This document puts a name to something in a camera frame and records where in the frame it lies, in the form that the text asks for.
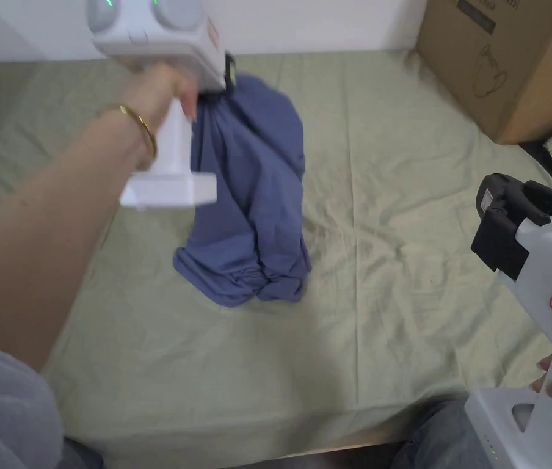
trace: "gold bracelet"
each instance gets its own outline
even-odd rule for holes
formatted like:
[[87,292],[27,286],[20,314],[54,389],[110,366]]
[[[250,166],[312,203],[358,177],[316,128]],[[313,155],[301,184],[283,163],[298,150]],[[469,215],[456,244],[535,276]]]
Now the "gold bracelet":
[[135,109],[131,109],[130,107],[125,106],[124,104],[113,104],[109,107],[109,110],[113,110],[113,109],[119,109],[122,114],[128,115],[130,119],[134,120],[137,124],[141,125],[144,128],[152,144],[152,161],[155,161],[158,155],[158,145],[156,144],[156,136],[154,135],[152,130],[150,130],[150,127],[142,119],[142,116],[139,115],[135,111]]

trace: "bed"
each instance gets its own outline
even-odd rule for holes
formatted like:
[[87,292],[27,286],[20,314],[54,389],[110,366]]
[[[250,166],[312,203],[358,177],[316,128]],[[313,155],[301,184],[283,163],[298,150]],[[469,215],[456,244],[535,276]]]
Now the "bed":
[[[221,468],[398,441],[426,402],[524,385],[550,346],[473,255],[481,179],[552,185],[414,52],[239,57],[305,127],[300,303],[227,309],[172,266],[193,212],[118,209],[45,376],[111,469]],[[117,99],[107,61],[0,64],[0,198]]]

